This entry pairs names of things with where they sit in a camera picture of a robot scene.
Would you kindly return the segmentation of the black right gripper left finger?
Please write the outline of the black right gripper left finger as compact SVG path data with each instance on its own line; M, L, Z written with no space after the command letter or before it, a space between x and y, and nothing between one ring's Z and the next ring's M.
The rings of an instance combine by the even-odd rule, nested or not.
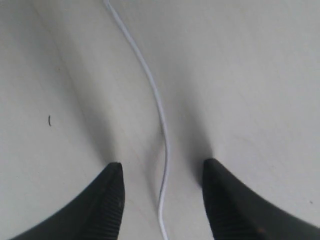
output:
M109 163L70 203L16 240L116 240L125 206L123 166Z

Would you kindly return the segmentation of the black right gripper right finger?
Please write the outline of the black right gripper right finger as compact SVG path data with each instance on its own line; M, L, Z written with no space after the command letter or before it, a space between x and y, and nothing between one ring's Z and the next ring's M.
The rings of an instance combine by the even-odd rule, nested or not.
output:
M265 200L218 160L206 159L202 196L215 240L318 240L320 229Z

